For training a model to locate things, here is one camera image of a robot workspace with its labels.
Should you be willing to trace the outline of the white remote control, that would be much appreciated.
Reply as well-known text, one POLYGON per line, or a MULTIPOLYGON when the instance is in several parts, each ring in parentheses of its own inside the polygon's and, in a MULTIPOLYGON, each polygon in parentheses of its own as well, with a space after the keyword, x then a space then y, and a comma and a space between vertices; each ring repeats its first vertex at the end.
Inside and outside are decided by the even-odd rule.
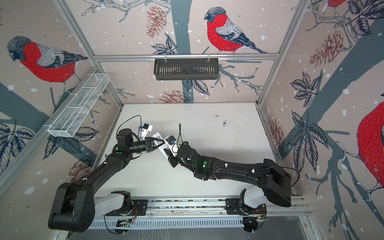
POLYGON ((163 157, 168 160, 169 157, 172 155, 172 152, 167 144, 166 141, 163 142, 164 138, 161 136, 159 132, 156 134, 152 135, 152 138, 160 139, 161 141, 154 141, 155 147, 158 147, 157 150, 161 152, 163 157))

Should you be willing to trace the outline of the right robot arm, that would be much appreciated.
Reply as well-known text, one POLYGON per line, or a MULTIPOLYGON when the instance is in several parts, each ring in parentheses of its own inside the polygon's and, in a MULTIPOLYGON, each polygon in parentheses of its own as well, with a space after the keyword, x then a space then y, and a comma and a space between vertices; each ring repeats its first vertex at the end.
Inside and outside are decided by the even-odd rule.
POLYGON ((181 165, 194 177, 203 181, 233 180, 260 188, 266 199, 277 206, 289 208, 291 204, 291 175, 273 160, 262 163, 240 164, 203 156, 185 142, 178 150, 172 146, 164 149, 174 168, 181 165))

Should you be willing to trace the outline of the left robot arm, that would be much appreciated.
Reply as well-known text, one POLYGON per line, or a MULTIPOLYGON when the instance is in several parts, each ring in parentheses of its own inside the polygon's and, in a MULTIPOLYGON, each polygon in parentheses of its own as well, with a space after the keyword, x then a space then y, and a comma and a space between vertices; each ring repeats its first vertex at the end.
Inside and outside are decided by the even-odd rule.
POLYGON ((95 193, 133 160, 133 154, 153 152, 165 141, 152 137, 134 141, 138 136, 131 129, 120 130, 116 138, 117 144, 101 165, 79 180, 58 187, 48 220, 50 229, 82 233, 94 219, 112 211, 134 211, 129 192, 114 191, 101 198, 96 198, 95 193))

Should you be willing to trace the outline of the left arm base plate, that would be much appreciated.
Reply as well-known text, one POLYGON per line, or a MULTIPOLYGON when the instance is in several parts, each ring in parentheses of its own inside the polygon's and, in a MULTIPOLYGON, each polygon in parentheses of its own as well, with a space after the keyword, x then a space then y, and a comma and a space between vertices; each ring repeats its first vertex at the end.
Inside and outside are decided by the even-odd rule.
POLYGON ((148 200, 132 200, 132 207, 128 211, 121 207, 107 214, 108 217, 135 217, 145 216, 147 211, 148 200))

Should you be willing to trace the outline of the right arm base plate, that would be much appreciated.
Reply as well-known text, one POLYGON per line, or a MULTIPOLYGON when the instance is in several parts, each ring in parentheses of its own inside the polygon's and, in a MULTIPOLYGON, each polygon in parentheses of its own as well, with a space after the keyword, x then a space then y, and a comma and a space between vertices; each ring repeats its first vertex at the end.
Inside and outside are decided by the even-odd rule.
POLYGON ((256 208, 252 208, 244 204, 240 199, 225 199, 225 210, 227 215, 262 215, 267 213, 266 205, 259 205, 256 208))

